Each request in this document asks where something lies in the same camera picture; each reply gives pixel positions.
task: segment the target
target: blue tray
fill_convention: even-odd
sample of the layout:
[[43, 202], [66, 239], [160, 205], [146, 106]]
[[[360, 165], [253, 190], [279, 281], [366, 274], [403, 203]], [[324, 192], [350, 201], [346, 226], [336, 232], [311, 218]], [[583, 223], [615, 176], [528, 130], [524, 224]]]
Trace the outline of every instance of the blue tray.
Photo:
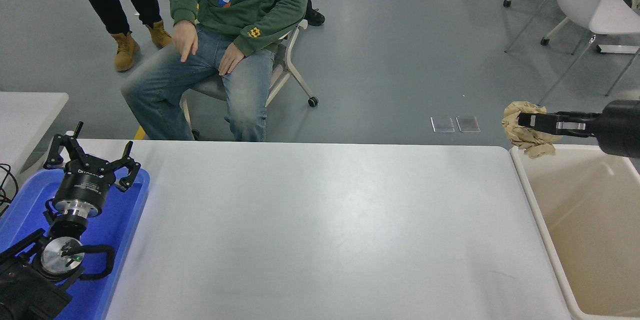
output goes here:
[[[62, 170], [39, 170], [30, 177], [11, 206], [0, 219], [0, 251], [18, 242], [39, 228], [49, 230], [42, 212], [45, 202], [51, 199], [64, 172]], [[119, 179], [126, 169], [116, 172]], [[80, 241], [84, 245], [111, 245], [116, 251], [113, 272], [97, 281], [76, 281], [67, 290], [73, 300], [55, 318], [56, 320], [103, 320], [114, 295], [124, 259], [131, 245], [133, 234], [147, 200], [149, 174], [140, 169], [133, 186], [126, 192], [111, 187], [102, 214], [89, 218], [89, 225]], [[101, 272], [105, 268], [104, 254], [88, 254], [82, 265], [86, 274]]]

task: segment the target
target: black shoe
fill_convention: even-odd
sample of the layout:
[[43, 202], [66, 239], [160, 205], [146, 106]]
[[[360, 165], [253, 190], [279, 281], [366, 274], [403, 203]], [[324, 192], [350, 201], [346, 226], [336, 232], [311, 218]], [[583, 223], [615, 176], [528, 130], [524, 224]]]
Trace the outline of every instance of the black shoe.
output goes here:
[[306, 11], [304, 19], [306, 19], [306, 21], [309, 22], [311, 26], [321, 26], [323, 23], [325, 23], [325, 17], [322, 16], [320, 12], [318, 12], [317, 8], [315, 10]]

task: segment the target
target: sleeve cuff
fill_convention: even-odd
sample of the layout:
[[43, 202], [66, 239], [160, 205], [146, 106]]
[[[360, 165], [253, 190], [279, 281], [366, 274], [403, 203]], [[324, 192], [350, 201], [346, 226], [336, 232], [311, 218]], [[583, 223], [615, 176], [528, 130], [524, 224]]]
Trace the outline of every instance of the sleeve cuff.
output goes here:
[[175, 26], [176, 23], [179, 23], [180, 21], [189, 21], [194, 24], [196, 21], [196, 14], [190, 10], [175, 10], [173, 12], [173, 25]]
[[249, 57], [249, 55], [255, 52], [249, 44], [249, 41], [242, 36], [236, 37], [233, 43], [240, 51], [242, 51], [244, 57]]

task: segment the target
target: beige bin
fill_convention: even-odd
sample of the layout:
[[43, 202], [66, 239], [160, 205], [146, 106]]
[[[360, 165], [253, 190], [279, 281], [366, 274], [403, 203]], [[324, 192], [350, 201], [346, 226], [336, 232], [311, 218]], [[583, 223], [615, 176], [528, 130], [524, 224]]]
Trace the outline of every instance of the beige bin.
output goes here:
[[640, 318], [640, 176], [598, 146], [510, 151], [574, 319]]

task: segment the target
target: white table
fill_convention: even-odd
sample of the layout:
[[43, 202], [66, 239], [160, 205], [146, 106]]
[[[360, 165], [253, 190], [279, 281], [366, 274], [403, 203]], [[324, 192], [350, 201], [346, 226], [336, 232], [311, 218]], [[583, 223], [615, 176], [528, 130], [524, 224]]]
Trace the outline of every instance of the white table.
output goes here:
[[[125, 141], [80, 144], [114, 160]], [[149, 197], [107, 320], [570, 319], [500, 147], [136, 141], [132, 156]]]
[[0, 163], [17, 175], [68, 100], [64, 93], [0, 92]]

